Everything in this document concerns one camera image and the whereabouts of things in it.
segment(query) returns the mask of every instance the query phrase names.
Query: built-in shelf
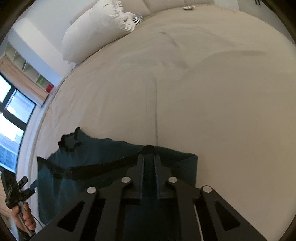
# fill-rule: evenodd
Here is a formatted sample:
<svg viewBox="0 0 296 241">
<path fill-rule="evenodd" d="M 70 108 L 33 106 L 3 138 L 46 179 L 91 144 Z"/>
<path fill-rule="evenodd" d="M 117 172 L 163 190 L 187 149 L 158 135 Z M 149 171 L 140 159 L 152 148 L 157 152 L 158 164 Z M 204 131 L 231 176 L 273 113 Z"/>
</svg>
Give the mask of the built-in shelf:
<svg viewBox="0 0 296 241">
<path fill-rule="evenodd" d="M 5 55 L 15 66 L 20 69 L 31 81 L 36 83 L 41 89 L 50 93 L 54 85 L 44 78 L 36 69 L 34 69 L 10 44 L 7 43 Z"/>
</svg>

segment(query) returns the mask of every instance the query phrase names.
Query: triangular cutout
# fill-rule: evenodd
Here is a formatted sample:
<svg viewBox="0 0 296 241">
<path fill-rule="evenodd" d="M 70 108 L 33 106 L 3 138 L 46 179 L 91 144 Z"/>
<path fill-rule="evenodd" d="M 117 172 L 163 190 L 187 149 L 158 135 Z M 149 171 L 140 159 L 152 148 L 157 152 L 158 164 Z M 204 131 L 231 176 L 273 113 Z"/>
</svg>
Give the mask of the triangular cutout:
<svg viewBox="0 0 296 241">
<path fill-rule="evenodd" d="M 78 222 L 84 202 L 78 203 L 65 217 L 63 217 L 57 224 L 59 228 L 73 232 Z"/>
<path fill-rule="evenodd" d="M 239 221 L 236 220 L 236 218 L 228 212 L 220 202 L 215 201 L 215 208 L 225 231 L 229 231 L 240 226 Z"/>
</svg>

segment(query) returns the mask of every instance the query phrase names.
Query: window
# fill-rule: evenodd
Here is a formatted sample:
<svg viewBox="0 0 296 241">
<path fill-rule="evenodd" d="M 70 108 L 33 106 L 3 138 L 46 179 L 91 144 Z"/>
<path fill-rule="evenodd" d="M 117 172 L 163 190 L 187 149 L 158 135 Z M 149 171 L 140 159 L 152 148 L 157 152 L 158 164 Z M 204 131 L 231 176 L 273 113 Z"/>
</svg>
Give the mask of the window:
<svg viewBox="0 0 296 241">
<path fill-rule="evenodd" d="M 23 134 L 35 103 L 0 75 L 0 166 L 16 172 Z"/>
</svg>

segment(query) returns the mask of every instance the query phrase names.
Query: window pane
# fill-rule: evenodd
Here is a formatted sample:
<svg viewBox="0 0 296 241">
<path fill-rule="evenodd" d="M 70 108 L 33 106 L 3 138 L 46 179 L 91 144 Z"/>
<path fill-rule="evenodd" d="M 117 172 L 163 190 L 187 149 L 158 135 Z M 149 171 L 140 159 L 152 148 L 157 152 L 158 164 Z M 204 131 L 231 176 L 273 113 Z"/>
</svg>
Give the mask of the window pane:
<svg viewBox="0 0 296 241">
<path fill-rule="evenodd" d="M 21 121 L 28 123 L 35 104 L 19 91 L 16 91 L 7 106 L 7 110 Z"/>
<path fill-rule="evenodd" d="M 10 88 L 10 84 L 0 75 L 0 102 L 4 101 Z"/>
<path fill-rule="evenodd" d="M 15 173 L 24 132 L 0 114 L 0 165 Z"/>
</svg>

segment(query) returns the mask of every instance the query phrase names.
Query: beige upholstered headboard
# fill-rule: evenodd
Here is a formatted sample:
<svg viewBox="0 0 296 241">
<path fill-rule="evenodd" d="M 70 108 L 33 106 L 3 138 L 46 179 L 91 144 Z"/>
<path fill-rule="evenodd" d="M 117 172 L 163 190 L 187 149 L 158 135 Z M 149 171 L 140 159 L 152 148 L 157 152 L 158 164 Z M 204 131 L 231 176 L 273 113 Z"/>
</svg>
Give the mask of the beige upholstered headboard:
<svg viewBox="0 0 296 241">
<path fill-rule="evenodd" d="M 90 10 L 97 2 L 95 0 L 84 9 L 82 9 L 71 21 L 79 18 L 86 11 Z M 152 13 L 160 12 L 165 9 L 184 7 L 194 4 L 214 4 L 214 0 L 120 0 L 125 12 L 141 14 L 143 17 L 149 16 Z"/>
</svg>

